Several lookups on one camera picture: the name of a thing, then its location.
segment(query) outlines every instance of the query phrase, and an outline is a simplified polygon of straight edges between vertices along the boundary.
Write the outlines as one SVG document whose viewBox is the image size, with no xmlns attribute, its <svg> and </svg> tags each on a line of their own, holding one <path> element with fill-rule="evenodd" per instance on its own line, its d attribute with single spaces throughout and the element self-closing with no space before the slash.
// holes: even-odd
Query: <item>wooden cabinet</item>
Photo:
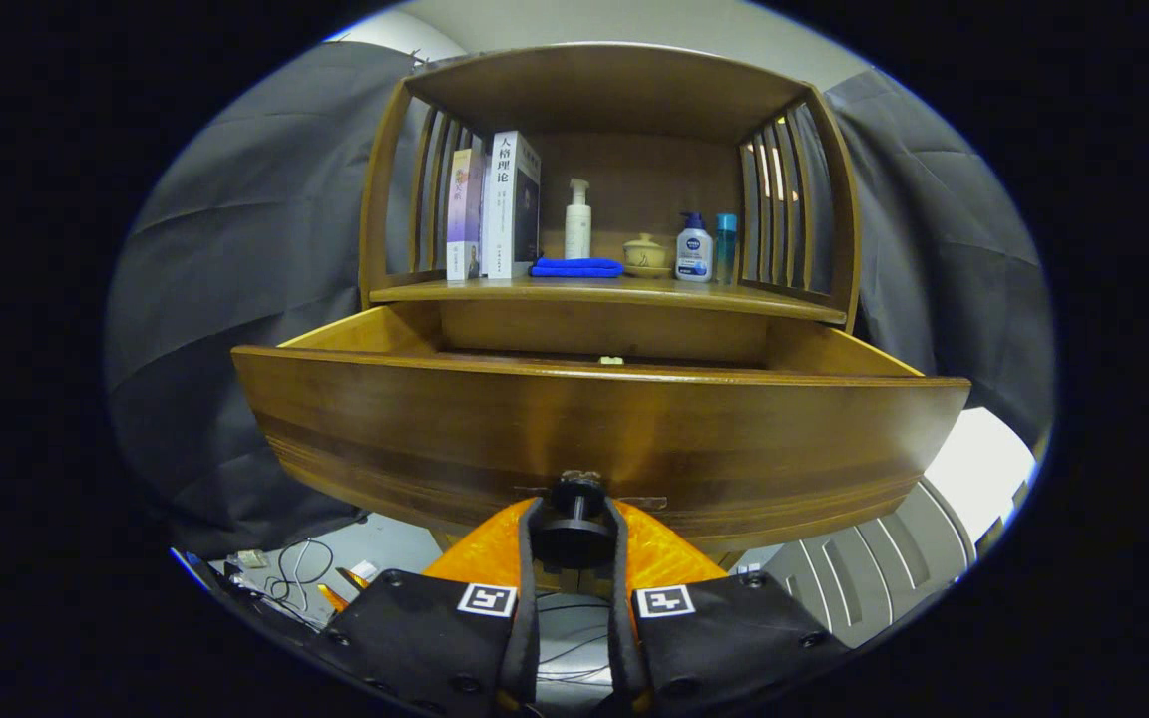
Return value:
<svg viewBox="0 0 1149 718">
<path fill-rule="evenodd" d="M 414 157 L 396 157 L 415 100 L 429 107 L 424 132 Z M 593 254 L 622 258 L 642 231 L 674 237 L 680 210 L 734 213 L 739 283 L 448 283 L 441 175 L 453 149 L 502 129 L 542 155 L 547 255 L 561 255 L 563 187 L 588 178 Z M 419 168 L 409 208 L 390 208 L 398 161 Z M 600 472 L 610 494 L 707 551 L 889 514 L 970 383 L 921 376 L 849 335 L 850 173 L 815 87 L 711 55 L 571 45 L 411 76 L 370 159 L 363 312 L 233 350 L 247 401 L 292 477 L 453 535 L 566 469 Z M 400 261 L 391 213 L 409 217 Z"/>
</svg>

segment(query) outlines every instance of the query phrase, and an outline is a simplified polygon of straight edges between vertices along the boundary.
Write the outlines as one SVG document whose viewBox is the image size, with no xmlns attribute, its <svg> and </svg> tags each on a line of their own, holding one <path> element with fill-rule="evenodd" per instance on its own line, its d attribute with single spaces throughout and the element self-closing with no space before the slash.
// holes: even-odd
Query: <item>white wall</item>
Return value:
<svg viewBox="0 0 1149 718">
<path fill-rule="evenodd" d="M 739 0 L 414 0 L 398 8 L 472 53 L 650 41 L 757 64 L 820 90 L 871 68 L 811 29 Z"/>
<path fill-rule="evenodd" d="M 453 41 L 424 20 L 398 10 L 371 15 L 355 26 L 342 29 L 325 41 L 369 41 L 400 51 L 407 55 L 415 53 L 419 60 L 441 60 L 466 54 L 466 49 Z"/>
</svg>

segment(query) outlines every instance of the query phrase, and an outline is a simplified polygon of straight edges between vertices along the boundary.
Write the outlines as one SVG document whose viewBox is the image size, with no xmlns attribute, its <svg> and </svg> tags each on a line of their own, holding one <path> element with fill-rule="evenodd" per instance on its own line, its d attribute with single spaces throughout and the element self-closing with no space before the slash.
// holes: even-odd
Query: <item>white lotion bottle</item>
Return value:
<svg viewBox="0 0 1149 718">
<path fill-rule="evenodd" d="M 565 258 L 587 260 L 593 255 L 593 209 L 587 206 L 587 180 L 571 178 L 574 199 L 565 209 Z"/>
<path fill-rule="evenodd" d="M 685 229 L 677 236 L 678 280 L 687 283 L 712 281 L 712 236 L 703 226 L 699 213 L 683 213 Z"/>
</svg>

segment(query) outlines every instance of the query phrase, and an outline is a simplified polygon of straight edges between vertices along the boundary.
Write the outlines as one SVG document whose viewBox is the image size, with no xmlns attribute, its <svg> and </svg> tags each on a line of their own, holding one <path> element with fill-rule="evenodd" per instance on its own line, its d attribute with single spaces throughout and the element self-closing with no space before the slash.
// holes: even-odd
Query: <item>wooden shelf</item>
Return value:
<svg viewBox="0 0 1149 718">
<path fill-rule="evenodd" d="M 647 278 L 520 277 L 515 280 L 427 281 L 370 292 L 371 301 L 525 299 L 606 301 L 619 304 L 684 306 L 724 312 L 845 324 L 845 312 L 747 286 L 719 286 Z"/>
</svg>

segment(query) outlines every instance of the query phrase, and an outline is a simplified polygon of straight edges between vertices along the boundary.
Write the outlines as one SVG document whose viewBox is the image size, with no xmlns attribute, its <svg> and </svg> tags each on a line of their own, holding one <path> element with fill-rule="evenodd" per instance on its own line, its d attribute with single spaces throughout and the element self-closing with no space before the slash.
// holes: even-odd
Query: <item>screw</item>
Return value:
<svg viewBox="0 0 1149 718">
<path fill-rule="evenodd" d="M 411 705 L 415 705 L 415 708 L 423 708 L 430 713 L 446 715 L 446 709 L 430 700 L 412 700 Z"/>
<path fill-rule="evenodd" d="M 378 692 L 386 692 L 388 695 L 396 695 L 396 692 L 393 690 L 392 686 L 388 686 L 388 684 L 384 681 L 375 680 L 375 678 L 363 678 L 361 682 L 364 682 L 368 686 L 373 687 L 373 689 Z"/>
<path fill-rule="evenodd" d="M 481 684 L 473 677 L 469 677 L 466 673 L 460 673 L 458 677 L 453 677 L 450 679 L 450 687 L 456 692 L 465 692 L 465 694 L 478 694 L 481 692 Z"/>
</svg>

